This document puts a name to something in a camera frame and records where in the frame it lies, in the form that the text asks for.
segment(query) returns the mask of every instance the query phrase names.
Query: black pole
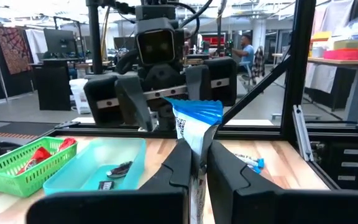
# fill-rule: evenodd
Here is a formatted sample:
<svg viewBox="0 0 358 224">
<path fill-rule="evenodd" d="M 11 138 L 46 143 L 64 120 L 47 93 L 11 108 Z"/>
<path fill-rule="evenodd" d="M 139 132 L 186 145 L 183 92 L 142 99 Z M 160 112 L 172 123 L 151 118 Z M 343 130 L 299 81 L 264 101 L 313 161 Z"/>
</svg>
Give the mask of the black pole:
<svg viewBox="0 0 358 224">
<path fill-rule="evenodd" d="M 99 12 L 98 6 L 94 4 L 87 4 L 89 11 L 89 32 L 92 45 L 92 64 L 93 73 L 102 74 L 102 52 L 100 44 L 100 31 L 99 31 Z"/>
<path fill-rule="evenodd" d="M 292 144 L 296 141 L 292 110 L 293 105 L 301 105 L 302 102 L 315 7 L 316 0 L 297 0 L 295 4 L 289 50 L 291 61 L 285 77 L 286 86 L 281 123 L 283 137 Z"/>
<path fill-rule="evenodd" d="M 53 17 L 53 21 L 55 22 L 55 29 L 58 29 L 57 22 L 56 22 L 56 16 Z"/>
<path fill-rule="evenodd" d="M 223 127 L 233 117 L 240 113 L 252 100 L 259 96 L 267 87 L 269 87 L 278 77 L 280 77 L 288 68 L 290 58 L 286 58 L 282 63 L 278 64 L 270 74 L 268 74 L 260 83 L 258 83 L 251 91 L 241 98 L 234 106 L 232 106 L 224 115 L 219 128 Z"/>
<path fill-rule="evenodd" d="M 83 42 L 82 32 L 81 32 L 81 24 L 80 24 L 79 21 L 76 21 L 76 23 L 77 23 L 77 26 L 78 26 L 78 33 L 80 34 L 81 51 L 82 51 L 83 57 L 85 58 L 84 42 Z"/>
<path fill-rule="evenodd" d="M 218 23 L 218 49 L 216 51 L 218 53 L 218 56 L 220 56 L 220 53 L 221 53 L 221 36 L 222 36 L 222 17 L 219 16 L 219 13 L 218 13 L 217 23 Z"/>
</svg>

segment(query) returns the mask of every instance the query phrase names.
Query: computer monitor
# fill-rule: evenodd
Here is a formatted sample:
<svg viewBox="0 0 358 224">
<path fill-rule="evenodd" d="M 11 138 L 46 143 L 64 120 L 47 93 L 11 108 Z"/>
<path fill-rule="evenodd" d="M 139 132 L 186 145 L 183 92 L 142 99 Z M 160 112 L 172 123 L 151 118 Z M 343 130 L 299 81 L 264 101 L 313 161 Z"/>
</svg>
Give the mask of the computer monitor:
<svg viewBox="0 0 358 224">
<path fill-rule="evenodd" d="M 135 47 L 135 37 L 115 37 L 114 43 L 119 49 L 132 50 Z"/>
<path fill-rule="evenodd" d="M 44 29 L 44 35 L 50 53 L 77 53 L 73 31 Z"/>
</svg>

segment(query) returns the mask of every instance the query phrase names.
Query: metal frame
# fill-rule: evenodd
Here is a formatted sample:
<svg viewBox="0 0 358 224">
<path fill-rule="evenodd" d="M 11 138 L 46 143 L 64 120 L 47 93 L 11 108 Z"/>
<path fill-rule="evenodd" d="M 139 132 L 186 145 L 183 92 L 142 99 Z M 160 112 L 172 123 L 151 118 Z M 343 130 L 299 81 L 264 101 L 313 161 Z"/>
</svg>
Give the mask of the metal frame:
<svg viewBox="0 0 358 224">
<path fill-rule="evenodd" d="M 79 21 L 70 19 L 70 18 L 66 18 L 66 17 L 59 17 L 59 16 L 54 16 L 53 17 L 53 22 L 55 23 L 55 29 L 59 29 L 59 27 L 57 26 L 57 19 L 62 19 L 64 21 L 72 21 L 73 23 L 75 23 L 78 26 L 78 34 L 80 35 L 80 42 L 81 42 L 81 51 L 83 56 L 85 57 L 85 51 L 84 51 L 84 41 L 83 41 L 83 36 L 82 36 L 82 32 L 81 32 L 81 23 Z M 74 41 L 75 44 L 75 48 L 77 49 L 77 41 Z"/>
<path fill-rule="evenodd" d="M 90 3 L 89 26 L 91 31 L 93 47 L 93 68 L 95 73 L 101 72 L 101 55 L 98 7 Z M 241 139 L 241 140 L 266 140 L 266 141 L 288 141 L 295 149 L 298 138 L 296 135 L 296 122 L 293 119 L 294 105 L 301 105 L 303 87 L 306 76 L 307 55 L 310 44 L 311 28 L 314 16 L 316 0 L 297 0 L 295 5 L 295 16 L 290 56 L 281 64 L 276 66 L 262 82 L 248 92 L 235 106 L 224 114 L 223 123 L 220 125 L 215 139 Z M 287 70 L 286 89 L 283 104 L 282 124 L 278 126 L 223 126 L 232 119 L 238 112 L 247 106 L 253 99 L 262 93 L 274 80 Z M 305 128 L 304 124 L 298 125 L 308 133 L 310 141 L 343 140 L 347 142 L 358 142 L 357 128 Z M 43 136 L 114 136 L 114 137 L 137 137 L 137 138 L 173 138 L 177 137 L 176 132 L 139 132 L 136 126 L 118 126 L 112 129 L 95 128 L 93 124 L 77 124 L 70 128 L 58 128 L 45 133 Z M 323 182 L 330 189 L 340 189 L 338 185 L 323 171 L 315 161 L 307 161 L 309 166 L 321 177 Z"/>
<path fill-rule="evenodd" d="M 308 130 L 301 106 L 294 105 L 292 111 L 295 123 L 296 138 L 298 140 L 299 153 L 306 162 L 313 162 L 313 152 L 311 150 Z"/>
</svg>

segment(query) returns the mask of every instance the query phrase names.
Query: wooden table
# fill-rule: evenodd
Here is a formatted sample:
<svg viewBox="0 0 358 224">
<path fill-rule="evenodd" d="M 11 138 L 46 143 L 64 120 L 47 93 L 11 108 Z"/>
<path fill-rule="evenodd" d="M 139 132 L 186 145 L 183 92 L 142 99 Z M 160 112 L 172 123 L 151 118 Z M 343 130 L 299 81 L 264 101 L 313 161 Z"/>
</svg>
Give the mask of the wooden table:
<svg viewBox="0 0 358 224">
<path fill-rule="evenodd" d="M 95 137 L 72 136 L 77 139 L 77 152 L 84 149 Z M 139 185 L 144 184 L 159 169 L 161 163 L 175 147 L 174 139 L 146 139 L 145 173 Z M 328 187 L 313 172 L 299 154 L 284 141 L 221 141 L 231 152 L 265 159 L 262 176 L 284 189 L 321 189 Z M 29 198 L 0 193 L 0 223 L 25 223 L 27 209 L 44 196 L 39 190 Z M 204 223 L 214 223 L 209 192 L 206 192 Z"/>
<path fill-rule="evenodd" d="M 110 61 L 102 62 L 102 65 L 109 65 Z M 92 67 L 92 63 L 75 63 L 76 68 L 90 68 Z"/>
<path fill-rule="evenodd" d="M 358 60 L 332 60 L 309 57 L 308 62 L 356 70 L 356 75 L 346 102 L 344 121 L 358 122 Z"/>
<path fill-rule="evenodd" d="M 274 57 L 274 61 L 273 61 L 273 65 L 277 64 L 277 58 L 280 58 L 283 56 L 283 54 L 272 54 L 272 56 Z"/>
<path fill-rule="evenodd" d="M 203 59 L 186 59 L 183 65 L 201 65 L 204 62 Z"/>
</svg>

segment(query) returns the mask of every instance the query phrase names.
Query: teal tray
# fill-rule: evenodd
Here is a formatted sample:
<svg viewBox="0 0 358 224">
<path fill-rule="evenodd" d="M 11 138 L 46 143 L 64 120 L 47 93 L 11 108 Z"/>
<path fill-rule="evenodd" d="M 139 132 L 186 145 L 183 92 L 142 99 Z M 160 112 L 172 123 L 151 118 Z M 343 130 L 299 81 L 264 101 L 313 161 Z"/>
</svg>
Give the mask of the teal tray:
<svg viewBox="0 0 358 224">
<path fill-rule="evenodd" d="M 128 161 L 133 161 L 131 168 L 125 177 L 113 179 L 113 190 L 137 189 L 145 157 L 145 139 L 95 139 L 44 183 L 45 194 L 97 190 L 100 181 L 112 180 L 106 171 Z"/>
</svg>

